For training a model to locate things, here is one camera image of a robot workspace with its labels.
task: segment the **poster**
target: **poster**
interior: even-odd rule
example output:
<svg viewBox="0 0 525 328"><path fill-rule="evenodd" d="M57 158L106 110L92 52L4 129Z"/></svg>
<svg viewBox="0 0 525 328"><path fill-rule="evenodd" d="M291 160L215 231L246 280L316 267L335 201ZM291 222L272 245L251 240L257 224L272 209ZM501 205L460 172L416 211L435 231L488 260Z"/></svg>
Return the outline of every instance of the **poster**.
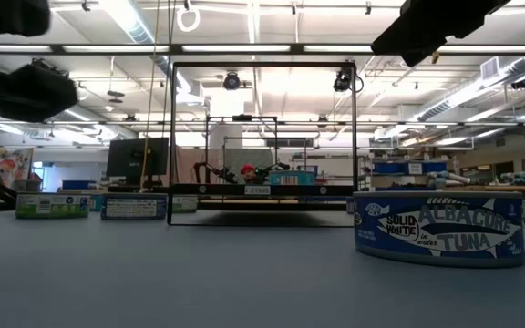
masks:
<svg viewBox="0 0 525 328"><path fill-rule="evenodd" d="M34 149L6 149L0 147L0 173L4 185L11 188L15 180L28 179Z"/></svg>

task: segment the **desk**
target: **desk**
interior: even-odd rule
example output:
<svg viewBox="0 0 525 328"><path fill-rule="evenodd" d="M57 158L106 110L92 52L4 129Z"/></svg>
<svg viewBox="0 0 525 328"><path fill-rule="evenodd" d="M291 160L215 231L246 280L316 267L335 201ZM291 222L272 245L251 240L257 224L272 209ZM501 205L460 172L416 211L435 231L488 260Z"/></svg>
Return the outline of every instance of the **desk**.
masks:
<svg viewBox="0 0 525 328"><path fill-rule="evenodd" d="M0 213L0 328L525 326L525 266L382 260L352 235Z"/></svg>

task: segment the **albacore tuna label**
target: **albacore tuna label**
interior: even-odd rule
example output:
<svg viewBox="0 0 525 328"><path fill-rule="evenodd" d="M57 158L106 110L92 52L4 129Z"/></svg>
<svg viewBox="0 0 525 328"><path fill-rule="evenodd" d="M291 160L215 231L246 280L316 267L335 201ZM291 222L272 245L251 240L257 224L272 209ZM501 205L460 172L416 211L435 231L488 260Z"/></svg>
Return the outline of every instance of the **albacore tuna label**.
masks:
<svg viewBox="0 0 525 328"><path fill-rule="evenodd" d="M359 245L472 258L515 257L525 252L519 199L383 197L358 199L356 205Z"/></svg>

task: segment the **computer monitor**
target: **computer monitor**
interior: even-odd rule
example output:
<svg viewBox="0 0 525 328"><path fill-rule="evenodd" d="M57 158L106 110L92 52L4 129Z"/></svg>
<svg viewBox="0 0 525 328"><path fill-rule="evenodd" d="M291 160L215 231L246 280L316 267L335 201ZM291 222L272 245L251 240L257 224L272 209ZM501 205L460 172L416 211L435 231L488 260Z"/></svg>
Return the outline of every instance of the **computer monitor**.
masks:
<svg viewBox="0 0 525 328"><path fill-rule="evenodd" d="M169 138L150 138L147 146L145 176L167 174ZM126 177L127 184L138 186L143 171L145 139L115 140L108 149L108 177Z"/></svg>

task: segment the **robotic arm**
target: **robotic arm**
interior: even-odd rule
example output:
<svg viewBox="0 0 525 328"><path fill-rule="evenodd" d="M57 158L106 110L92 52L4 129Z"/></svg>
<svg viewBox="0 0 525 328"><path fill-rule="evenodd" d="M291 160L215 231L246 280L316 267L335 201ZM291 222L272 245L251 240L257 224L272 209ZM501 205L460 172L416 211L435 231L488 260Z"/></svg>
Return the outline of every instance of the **robotic arm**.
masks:
<svg viewBox="0 0 525 328"><path fill-rule="evenodd" d="M201 183L201 179L200 179L200 168L201 167L204 167L206 169L206 183L210 183L210 173L213 173L216 177L220 179L224 179L224 181L230 184L238 183L238 178L236 178L234 173L230 172L228 168L216 169L212 165L206 162L196 163L193 165L193 171L196 174L196 182L198 183Z"/></svg>

